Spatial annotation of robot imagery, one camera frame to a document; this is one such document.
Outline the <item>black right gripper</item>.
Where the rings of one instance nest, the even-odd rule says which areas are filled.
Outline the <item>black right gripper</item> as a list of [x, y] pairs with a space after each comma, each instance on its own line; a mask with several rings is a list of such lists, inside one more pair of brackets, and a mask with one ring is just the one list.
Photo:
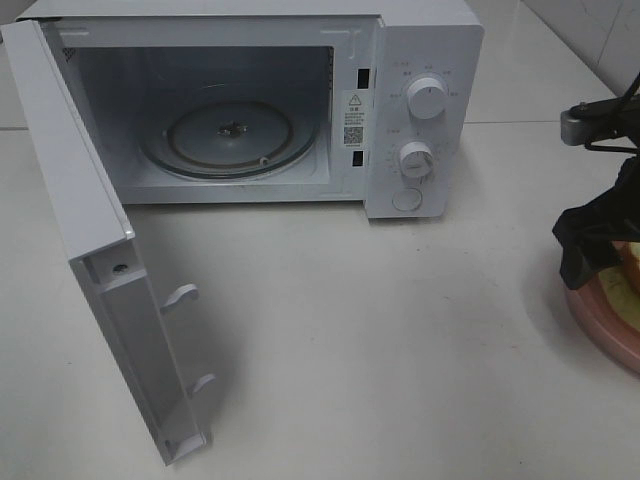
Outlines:
[[623, 162], [611, 188], [563, 211], [552, 232], [563, 250], [560, 275], [568, 289], [617, 266], [614, 243], [639, 239], [639, 156]]

